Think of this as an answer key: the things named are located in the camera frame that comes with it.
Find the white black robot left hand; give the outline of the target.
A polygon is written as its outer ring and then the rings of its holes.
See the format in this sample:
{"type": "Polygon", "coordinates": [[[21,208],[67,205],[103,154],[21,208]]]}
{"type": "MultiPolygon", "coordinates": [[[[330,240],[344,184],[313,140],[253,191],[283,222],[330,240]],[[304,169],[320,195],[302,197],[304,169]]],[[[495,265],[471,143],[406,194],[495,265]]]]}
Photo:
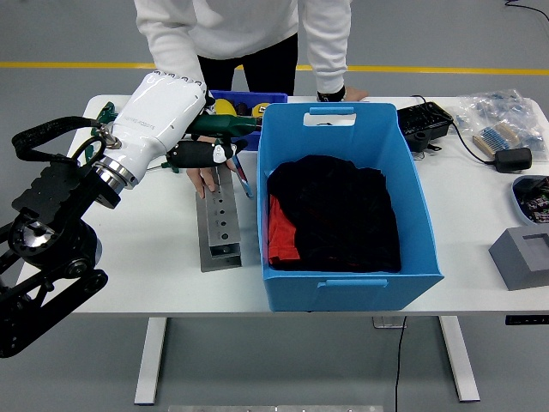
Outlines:
{"type": "Polygon", "coordinates": [[[151,161],[165,155],[184,136],[207,101],[203,82],[161,71],[147,74],[112,124],[120,142],[109,148],[98,167],[136,185],[151,161]]]}

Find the person's right hand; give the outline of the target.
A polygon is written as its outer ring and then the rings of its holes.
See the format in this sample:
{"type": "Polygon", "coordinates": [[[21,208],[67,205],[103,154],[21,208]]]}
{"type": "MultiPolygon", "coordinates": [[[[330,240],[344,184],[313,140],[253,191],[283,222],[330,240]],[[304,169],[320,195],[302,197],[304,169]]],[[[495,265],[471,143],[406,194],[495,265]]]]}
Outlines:
{"type": "Polygon", "coordinates": [[[186,174],[190,182],[194,185],[196,194],[201,198],[205,198],[206,192],[216,191],[216,183],[214,182],[213,169],[206,168],[187,168],[186,174]]]}

